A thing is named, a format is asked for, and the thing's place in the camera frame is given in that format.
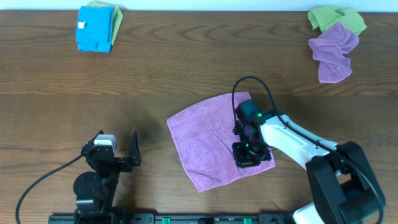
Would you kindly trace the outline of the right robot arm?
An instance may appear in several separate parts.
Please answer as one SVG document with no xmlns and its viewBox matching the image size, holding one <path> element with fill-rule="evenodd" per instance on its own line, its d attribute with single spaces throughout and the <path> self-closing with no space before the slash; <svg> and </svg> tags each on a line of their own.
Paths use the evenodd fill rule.
<svg viewBox="0 0 398 224">
<path fill-rule="evenodd" d="M 275 148 L 307 172 L 313 201 L 294 211 L 291 223 L 362 223 L 379 214 L 386 200 L 361 146 L 323 139 L 280 112 L 259 110 L 252 100 L 234 109 L 233 154 L 239 168 L 272 159 Z"/>
</svg>

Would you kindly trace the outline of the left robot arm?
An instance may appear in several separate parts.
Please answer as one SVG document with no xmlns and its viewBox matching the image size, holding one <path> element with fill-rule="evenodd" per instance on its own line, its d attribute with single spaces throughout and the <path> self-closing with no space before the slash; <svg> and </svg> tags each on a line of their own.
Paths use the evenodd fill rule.
<svg viewBox="0 0 398 224">
<path fill-rule="evenodd" d="M 113 199 L 120 173 L 132 172 L 134 166 L 141 165 L 137 133 L 132 135 L 127 157 L 116 157 L 116 149 L 116 137 L 102 130 L 82 147 L 80 155 L 92 170 L 74 181 L 74 223 L 129 223 L 128 215 L 113 206 Z"/>
</svg>

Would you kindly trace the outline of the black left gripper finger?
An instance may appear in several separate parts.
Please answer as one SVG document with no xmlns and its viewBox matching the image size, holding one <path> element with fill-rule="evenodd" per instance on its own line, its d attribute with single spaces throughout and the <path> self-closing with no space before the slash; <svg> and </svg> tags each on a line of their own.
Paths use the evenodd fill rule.
<svg viewBox="0 0 398 224">
<path fill-rule="evenodd" d="M 100 134 L 104 134 L 103 130 L 100 130 L 91 140 L 89 140 L 89 144 L 94 144 L 95 139 L 96 139 Z"/>
<path fill-rule="evenodd" d="M 132 135 L 131 142 L 127 149 L 129 158 L 131 159 L 133 166 L 141 165 L 141 154 L 139 152 L 138 142 L 137 142 L 137 132 L 135 131 Z"/>
</svg>

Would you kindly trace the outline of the purple cloth with label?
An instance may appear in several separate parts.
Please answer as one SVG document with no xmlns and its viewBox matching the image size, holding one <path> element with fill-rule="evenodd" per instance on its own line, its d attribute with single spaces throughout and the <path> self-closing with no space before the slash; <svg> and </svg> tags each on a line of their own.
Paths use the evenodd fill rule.
<svg viewBox="0 0 398 224">
<path fill-rule="evenodd" d="M 239 168 L 232 145 L 234 116 L 230 93 L 191 105 L 167 119 L 182 167 L 199 192 L 260 174 L 275 167 L 275 160 Z"/>
</svg>

